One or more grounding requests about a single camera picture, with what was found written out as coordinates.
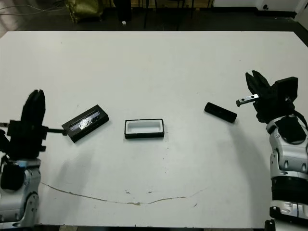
black rectangular box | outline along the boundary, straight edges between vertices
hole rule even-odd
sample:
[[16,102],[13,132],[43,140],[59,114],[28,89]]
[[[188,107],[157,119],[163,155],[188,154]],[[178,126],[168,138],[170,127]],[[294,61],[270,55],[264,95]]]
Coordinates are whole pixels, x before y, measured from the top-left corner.
[[219,107],[213,103],[208,102],[205,106],[204,111],[217,116],[223,120],[233,123],[237,117],[237,114],[222,107]]
[[106,112],[104,112],[99,105],[95,105],[74,119],[66,122],[62,127],[75,143],[85,135],[106,123],[108,120],[109,117]]

black cable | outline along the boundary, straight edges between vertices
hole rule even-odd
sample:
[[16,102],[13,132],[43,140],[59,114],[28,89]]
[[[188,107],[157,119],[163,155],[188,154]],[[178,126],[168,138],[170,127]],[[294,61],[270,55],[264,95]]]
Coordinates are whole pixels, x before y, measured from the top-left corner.
[[293,114],[297,116],[304,123],[306,129],[308,130],[308,125],[307,125],[307,121],[305,120],[305,117],[296,110],[294,110]]

floor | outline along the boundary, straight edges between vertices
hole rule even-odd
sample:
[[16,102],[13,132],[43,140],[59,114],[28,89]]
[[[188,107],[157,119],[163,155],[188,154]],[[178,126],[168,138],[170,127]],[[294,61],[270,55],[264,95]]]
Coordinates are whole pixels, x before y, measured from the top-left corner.
[[[66,9],[56,12],[44,12],[32,16],[0,16],[0,37],[10,30],[84,30],[84,31],[174,31],[180,22],[180,31],[294,31],[308,46],[308,31],[290,17],[258,16],[254,12],[214,12],[212,10],[179,12],[177,9],[149,11],[146,28],[145,10],[134,8],[132,20],[126,26],[118,21],[114,9],[106,9],[103,20],[73,24]],[[59,230],[59,227],[37,227],[37,230]],[[62,227],[62,231],[77,231],[90,228]],[[109,228],[92,227],[90,230]]]

white wall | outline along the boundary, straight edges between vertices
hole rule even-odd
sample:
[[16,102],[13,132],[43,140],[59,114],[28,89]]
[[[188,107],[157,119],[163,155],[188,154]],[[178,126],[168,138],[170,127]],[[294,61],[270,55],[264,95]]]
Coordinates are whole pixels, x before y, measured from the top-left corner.
[[269,11],[295,11],[300,0],[263,0],[257,6],[259,10],[263,10],[266,4]]
[[300,12],[308,0],[214,0],[215,7],[257,7],[263,10],[265,4],[270,11]]
[[295,9],[295,12],[296,13],[300,13],[304,10],[304,7],[305,5],[307,4],[308,0],[300,0],[296,9]]
[[256,0],[214,0],[215,7],[255,7]]

chair leg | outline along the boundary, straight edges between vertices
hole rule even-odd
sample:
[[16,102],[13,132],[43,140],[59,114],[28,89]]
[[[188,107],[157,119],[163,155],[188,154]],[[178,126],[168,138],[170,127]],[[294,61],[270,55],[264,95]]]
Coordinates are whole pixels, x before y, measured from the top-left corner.
[[181,16],[180,16],[180,19],[179,19],[179,22],[178,22],[177,30],[179,30],[180,24],[182,22],[182,18],[184,17],[184,13],[185,13],[184,5],[185,5],[185,0],[183,0],[183,3],[182,3],[182,9],[181,9],[182,13],[181,13]]
[[192,0],[192,13],[191,13],[191,19],[193,18],[193,11],[194,11],[193,2],[194,2],[194,0]]
[[145,27],[146,27],[146,20],[147,20],[147,17],[148,17],[149,1],[150,1],[150,0],[146,0],[146,10],[145,10],[145,17],[144,17],[144,25],[143,25],[143,28],[144,28],[144,29],[145,29]]
[[155,0],[155,10],[157,12],[157,0]]

